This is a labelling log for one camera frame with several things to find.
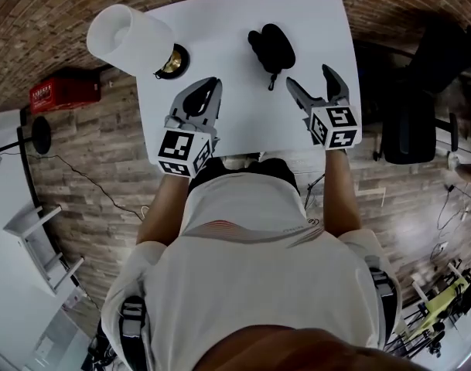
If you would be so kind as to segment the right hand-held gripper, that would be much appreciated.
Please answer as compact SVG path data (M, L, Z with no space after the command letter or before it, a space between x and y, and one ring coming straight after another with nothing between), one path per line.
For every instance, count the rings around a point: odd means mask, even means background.
M323 64L323 76L329 100L349 99L349 88L335 70ZM326 151L344 150L359 142L360 126L354 106L316 106L316 99L291 77L286 78L286 87L299 108L308 111L305 123L314 145L320 145Z

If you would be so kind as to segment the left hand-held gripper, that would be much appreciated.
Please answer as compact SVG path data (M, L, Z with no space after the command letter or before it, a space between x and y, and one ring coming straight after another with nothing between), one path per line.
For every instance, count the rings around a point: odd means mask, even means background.
M166 175L196 177L218 141L213 126L220 109L222 82L207 77L180 91L159 137L156 160Z

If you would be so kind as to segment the black zippered case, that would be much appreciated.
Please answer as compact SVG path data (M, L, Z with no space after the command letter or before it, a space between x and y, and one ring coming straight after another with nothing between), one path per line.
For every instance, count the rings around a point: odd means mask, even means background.
M260 32L251 30L247 40L265 71L271 74L268 90L273 91L278 75L295 65L295 52L291 43L273 23L264 25Z

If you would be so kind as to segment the person's right forearm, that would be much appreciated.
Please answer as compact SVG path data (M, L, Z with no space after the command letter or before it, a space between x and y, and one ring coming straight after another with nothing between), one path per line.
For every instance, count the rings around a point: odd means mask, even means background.
M325 231L340 237L362 228L349 159L344 150L326 151L323 193Z

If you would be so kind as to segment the person's left forearm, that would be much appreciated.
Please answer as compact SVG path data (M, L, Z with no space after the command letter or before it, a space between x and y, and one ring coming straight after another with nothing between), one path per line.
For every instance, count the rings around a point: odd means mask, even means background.
M169 246L178 237L189 190L187 177L165 175L138 230L136 243Z

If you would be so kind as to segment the white table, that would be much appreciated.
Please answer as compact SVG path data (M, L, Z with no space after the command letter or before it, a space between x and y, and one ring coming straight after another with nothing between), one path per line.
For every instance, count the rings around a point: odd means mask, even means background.
M311 96L326 96L323 65L330 66L360 106L353 40L343 0L185 0L151 11L166 23L190 55L178 79L137 80L138 102L148 157L155 161L166 115L175 96L192 83L217 77L223 85L215 127L219 156L257 151L301 150L312 146L287 77ZM258 61L248 33L276 24L294 49L295 65L273 80Z

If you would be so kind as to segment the white shade table lamp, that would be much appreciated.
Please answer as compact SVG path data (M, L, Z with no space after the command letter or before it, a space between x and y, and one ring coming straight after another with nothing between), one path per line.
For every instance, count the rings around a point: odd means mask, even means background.
M133 77L173 80L190 64L189 52L176 43L168 25L122 4L104 9L92 21L87 48L93 56Z

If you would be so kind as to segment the black office chair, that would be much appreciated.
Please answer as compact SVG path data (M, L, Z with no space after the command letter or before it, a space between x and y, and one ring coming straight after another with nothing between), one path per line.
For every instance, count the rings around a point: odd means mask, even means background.
M432 23L425 30L411 62L404 67L375 63L359 65L360 92L371 108L364 120L382 124L374 160L395 165L430 162L435 157L436 132L450 136L452 152L459 149L458 121L435 116L435 96L471 66L471 27Z

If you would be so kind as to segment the red box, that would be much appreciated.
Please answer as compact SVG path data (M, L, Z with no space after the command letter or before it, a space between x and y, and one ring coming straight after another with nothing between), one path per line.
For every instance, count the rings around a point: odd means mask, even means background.
M69 110L101 100L101 84L95 79L50 77L29 91L32 115Z

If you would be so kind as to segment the grey desk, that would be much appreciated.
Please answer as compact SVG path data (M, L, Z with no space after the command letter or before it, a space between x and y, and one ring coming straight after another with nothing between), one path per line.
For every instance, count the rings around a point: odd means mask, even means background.
M449 115L453 114L456 118L456 153L464 162L471 163L471 67L458 75L437 98L439 117L449 121Z

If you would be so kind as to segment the black standing fan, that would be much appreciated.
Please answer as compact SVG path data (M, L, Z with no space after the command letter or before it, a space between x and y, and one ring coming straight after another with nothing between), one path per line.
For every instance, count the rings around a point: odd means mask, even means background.
M37 117L32 123L31 136L9 143L0 147L0 164L2 162L1 153L14 147L31 143L39 155L46 155L51 147L51 129L47 119Z

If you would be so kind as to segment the person's white shirt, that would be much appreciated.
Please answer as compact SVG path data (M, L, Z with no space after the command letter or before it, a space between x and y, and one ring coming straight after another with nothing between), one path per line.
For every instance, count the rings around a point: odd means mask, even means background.
M235 173L188 196L171 245L137 245L101 313L118 355L126 298L145 301L155 371L191 371L232 333L256 325L321 328L353 345L387 336L373 268L393 269L368 229L335 237L307 222L299 194L267 175Z

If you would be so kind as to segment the yellow-green board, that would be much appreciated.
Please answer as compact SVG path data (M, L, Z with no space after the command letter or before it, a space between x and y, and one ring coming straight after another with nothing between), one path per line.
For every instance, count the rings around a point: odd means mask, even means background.
M463 293L469 287L468 281L464 278L458 278L440 294L425 303L428 314L423 321L423 328L431 328L435 324L441 313L447 311L448 307L458 299L462 298Z

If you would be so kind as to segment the large white desk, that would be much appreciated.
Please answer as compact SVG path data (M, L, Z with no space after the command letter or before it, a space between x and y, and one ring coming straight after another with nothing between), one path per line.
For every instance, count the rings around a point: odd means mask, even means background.
M33 201L18 145L20 112L0 113L0 370L21 370L75 288L45 225L61 208Z

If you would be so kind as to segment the black metal rack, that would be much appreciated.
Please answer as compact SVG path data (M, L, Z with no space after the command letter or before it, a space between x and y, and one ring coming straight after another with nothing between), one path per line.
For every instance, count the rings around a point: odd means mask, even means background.
M117 357L108 337L104 334L101 322L97 325L96 334L88 346L87 353L91 362L90 371L107 371L106 368L113 365Z

